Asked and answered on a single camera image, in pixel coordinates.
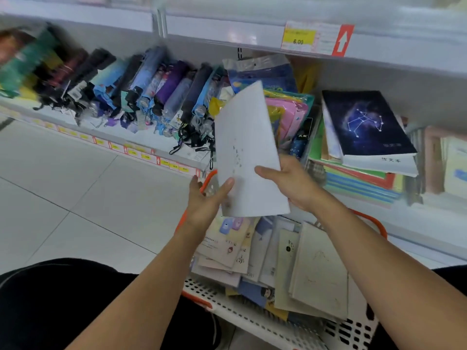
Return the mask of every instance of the stack of notebooks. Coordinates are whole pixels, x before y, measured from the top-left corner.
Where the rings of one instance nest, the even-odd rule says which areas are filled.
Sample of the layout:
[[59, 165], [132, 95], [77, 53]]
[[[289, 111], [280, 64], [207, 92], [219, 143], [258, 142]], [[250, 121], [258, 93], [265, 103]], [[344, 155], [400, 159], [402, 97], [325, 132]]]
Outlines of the stack of notebooks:
[[[247, 298], [283, 320], [347, 319], [348, 273], [324, 231], [279, 216], [246, 223], [247, 236], [252, 233], [232, 267], [225, 265], [225, 255], [219, 258], [221, 254], [209, 253], [201, 245], [191, 271], [225, 286], [228, 296]], [[232, 240], [229, 234], [218, 242]], [[207, 240], [213, 235], [210, 230]]]
[[429, 126], [410, 134], [420, 175], [407, 179], [409, 204], [467, 212], [467, 135]]
[[378, 91], [323, 91], [322, 111], [308, 158], [324, 169], [324, 188], [390, 207], [404, 176], [418, 175], [400, 117]]

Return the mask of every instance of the constellation illustration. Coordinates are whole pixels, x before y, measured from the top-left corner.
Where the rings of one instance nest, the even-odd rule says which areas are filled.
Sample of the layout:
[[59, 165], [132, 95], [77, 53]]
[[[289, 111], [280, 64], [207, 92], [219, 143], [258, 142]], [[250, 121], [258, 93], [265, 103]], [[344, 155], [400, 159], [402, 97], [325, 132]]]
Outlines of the constellation illustration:
[[[360, 114], [360, 116], [354, 120], [351, 120], [351, 121], [348, 121], [347, 122], [347, 127], [349, 129], [349, 131], [353, 131], [353, 133], [355, 134], [356, 137], [359, 137], [358, 134], [357, 134], [357, 129], [360, 127], [360, 125], [362, 125], [363, 123], [365, 123], [366, 121], [370, 120], [373, 122], [373, 124], [375, 125], [375, 128], [381, 132], [382, 131], [382, 125], [384, 124], [382, 122], [382, 117], [381, 115], [379, 116], [379, 126], [378, 126], [378, 122], [376, 120], [373, 120], [372, 118], [368, 117], [368, 112], [367, 111], [361, 111], [360, 109], [356, 109], [357, 113]], [[358, 121], [359, 120], [359, 123], [357, 125], [357, 127], [355, 129], [352, 130], [351, 128], [351, 123], [355, 122], [355, 121]]]

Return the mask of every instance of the white wire basket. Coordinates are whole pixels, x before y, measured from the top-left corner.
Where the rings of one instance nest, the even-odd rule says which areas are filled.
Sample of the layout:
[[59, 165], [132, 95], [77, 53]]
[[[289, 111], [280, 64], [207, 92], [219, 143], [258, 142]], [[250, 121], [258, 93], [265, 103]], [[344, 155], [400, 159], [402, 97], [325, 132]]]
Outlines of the white wire basket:
[[[216, 178], [211, 180], [215, 174], [216, 171], [211, 172], [201, 188], [207, 195], [219, 187]], [[306, 321], [300, 323], [286, 322], [241, 296], [226, 296], [222, 286], [195, 274], [185, 280], [182, 294], [282, 350], [367, 350], [378, 325], [375, 314], [350, 275], [348, 319], [340, 324], [313, 317], [306, 317]]]

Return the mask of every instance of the green notebook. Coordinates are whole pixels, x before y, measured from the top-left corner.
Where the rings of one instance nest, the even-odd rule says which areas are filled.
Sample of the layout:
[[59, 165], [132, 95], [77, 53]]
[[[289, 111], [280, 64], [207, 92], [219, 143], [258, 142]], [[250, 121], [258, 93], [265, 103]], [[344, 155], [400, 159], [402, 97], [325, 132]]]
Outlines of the green notebook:
[[368, 175], [372, 175], [375, 177], [380, 177], [380, 178], [386, 178], [386, 173], [385, 172], [380, 172], [380, 171], [371, 171], [367, 169], [356, 169], [356, 168], [351, 168], [343, 165], [342, 163], [338, 162], [333, 162], [333, 161], [328, 161], [325, 159], [321, 159], [321, 147], [323, 144], [323, 133], [324, 133], [324, 120], [321, 118], [321, 121], [319, 122], [319, 127], [318, 131], [316, 132], [316, 135], [313, 139], [312, 142], [312, 148], [310, 150], [310, 154], [308, 155], [308, 158], [315, 161], [315, 162], [321, 162], [325, 164], [329, 164], [332, 166], [338, 166], [338, 167], [344, 167], [345, 169], [350, 169], [353, 171], [357, 172], [362, 172]]

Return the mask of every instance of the yellow price label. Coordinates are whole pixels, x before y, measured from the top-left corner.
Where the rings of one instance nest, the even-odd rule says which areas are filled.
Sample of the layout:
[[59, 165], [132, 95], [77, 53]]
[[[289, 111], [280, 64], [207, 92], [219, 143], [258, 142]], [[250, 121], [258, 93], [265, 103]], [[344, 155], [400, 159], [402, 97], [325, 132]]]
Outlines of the yellow price label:
[[315, 41], [316, 31], [310, 29], [285, 28], [282, 37], [283, 43], [297, 45], [312, 45]]

